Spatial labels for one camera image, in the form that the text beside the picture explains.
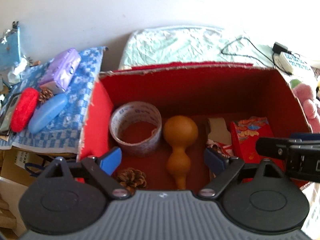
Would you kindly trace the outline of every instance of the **white wall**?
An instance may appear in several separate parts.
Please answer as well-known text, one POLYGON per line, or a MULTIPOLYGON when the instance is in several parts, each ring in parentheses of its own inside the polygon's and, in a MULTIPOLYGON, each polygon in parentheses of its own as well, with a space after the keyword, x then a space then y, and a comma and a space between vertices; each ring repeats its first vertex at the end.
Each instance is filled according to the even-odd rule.
POLYGON ((34 60, 106 45, 103 68, 115 69, 132 31, 167 25, 243 28, 320 58, 320 0, 0 0, 0 13, 0 30, 20 21, 34 60))

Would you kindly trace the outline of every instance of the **purple tissue pack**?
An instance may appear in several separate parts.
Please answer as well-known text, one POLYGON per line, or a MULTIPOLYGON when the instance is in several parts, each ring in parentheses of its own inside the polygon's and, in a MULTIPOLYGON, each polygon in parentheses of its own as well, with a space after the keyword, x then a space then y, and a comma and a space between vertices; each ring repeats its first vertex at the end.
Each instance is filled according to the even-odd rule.
POLYGON ((59 53, 39 80, 40 88, 48 88, 54 95, 64 93, 80 61, 81 57, 75 48, 59 53))

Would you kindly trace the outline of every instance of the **checkered pattern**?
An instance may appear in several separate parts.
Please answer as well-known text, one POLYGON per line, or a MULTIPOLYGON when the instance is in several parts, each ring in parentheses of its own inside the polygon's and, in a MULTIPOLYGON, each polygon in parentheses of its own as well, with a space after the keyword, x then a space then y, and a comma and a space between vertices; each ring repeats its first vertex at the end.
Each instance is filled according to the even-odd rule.
MULTIPOLYGON (((77 153, 80 132, 90 103, 93 84, 100 71, 104 47, 79 52, 81 62, 67 88, 67 106, 41 132, 32 135, 27 129, 12 136, 8 142, 0 139, 0 149, 12 146, 39 153, 77 153)), ((28 69, 23 82, 10 95, 21 93, 27 87, 39 89, 38 80, 50 62, 28 69)))

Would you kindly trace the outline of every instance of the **pink plush toy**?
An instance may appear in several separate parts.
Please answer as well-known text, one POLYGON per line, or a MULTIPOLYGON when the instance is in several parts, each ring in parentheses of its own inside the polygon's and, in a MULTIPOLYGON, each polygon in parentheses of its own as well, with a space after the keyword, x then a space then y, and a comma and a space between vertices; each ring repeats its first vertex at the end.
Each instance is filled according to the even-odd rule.
POLYGON ((313 133, 320 133, 320 102, 316 99, 316 90, 310 85, 300 83, 292 89, 299 99, 313 133))

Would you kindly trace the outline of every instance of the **tape roll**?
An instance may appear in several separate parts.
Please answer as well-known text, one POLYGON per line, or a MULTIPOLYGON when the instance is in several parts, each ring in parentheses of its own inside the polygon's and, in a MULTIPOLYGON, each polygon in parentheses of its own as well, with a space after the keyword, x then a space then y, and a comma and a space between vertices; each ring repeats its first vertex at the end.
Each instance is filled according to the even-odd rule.
POLYGON ((119 147, 125 152, 145 157, 151 155, 157 148, 161 136, 162 122, 159 110, 152 104, 145 102, 127 103, 113 113, 110 120, 109 130, 119 147), (125 129, 136 122, 149 122, 156 126, 151 137, 139 143, 126 143, 120 139, 125 129))

